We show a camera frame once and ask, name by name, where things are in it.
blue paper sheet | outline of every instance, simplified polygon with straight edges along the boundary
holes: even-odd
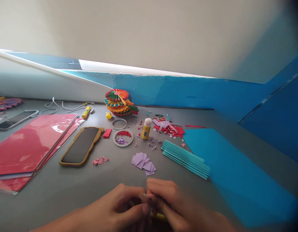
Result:
[[[244,226],[295,219],[298,199],[214,129],[186,130],[184,140],[211,167],[210,178]]]

white ceiling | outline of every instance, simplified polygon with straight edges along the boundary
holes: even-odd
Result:
[[[257,60],[247,74],[237,70],[283,8],[284,0],[0,0],[0,48],[266,83],[293,53],[270,53],[261,73]]]

glue stick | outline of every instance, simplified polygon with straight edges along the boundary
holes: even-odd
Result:
[[[150,118],[145,119],[145,123],[143,125],[143,131],[142,131],[142,138],[144,140],[147,140],[149,138],[151,123],[152,123],[152,119],[150,119]]]
[[[82,114],[82,118],[87,118],[87,116],[88,116],[88,113],[89,113],[89,111],[91,110],[91,107],[87,107],[87,108],[85,108],[85,111],[83,112],[83,114]]]

yellow cap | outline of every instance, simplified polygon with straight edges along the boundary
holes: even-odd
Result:
[[[111,119],[111,118],[112,118],[111,113],[107,112],[107,113],[106,113],[106,118],[107,118],[107,119]]]

phone case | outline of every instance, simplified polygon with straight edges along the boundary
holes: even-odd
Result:
[[[86,129],[86,128],[98,128],[99,130],[98,130],[98,132],[97,132],[97,134],[96,134],[93,142],[91,143],[90,148],[88,149],[87,153],[85,154],[83,161],[81,163],[65,163],[65,162],[62,162],[63,158],[65,157],[65,155],[67,154],[67,152],[69,151],[69,149],[72,147],[72,145],[74,144],[74,142],[78,139],[78,137],[81,135],[81,133],[83,132],[83,130]],[[64,155],[60,159],[59,164],[62,165],[62,166],[76,166],[76,167],[79,167],[79,166],[84,165],[86,163],[86,161],[88,160],[89,155],[90,155],[91,151],[94,148],[94,145],[100,139],[100,137],[101,137],[102,133],[104,132],[104,130],[105,129],[102,128],[102,127],[82,127],[80,129],[80,131],[78,132],[78,134],[75,136],[73,143],[68,147],[67,151],[64,153]]]

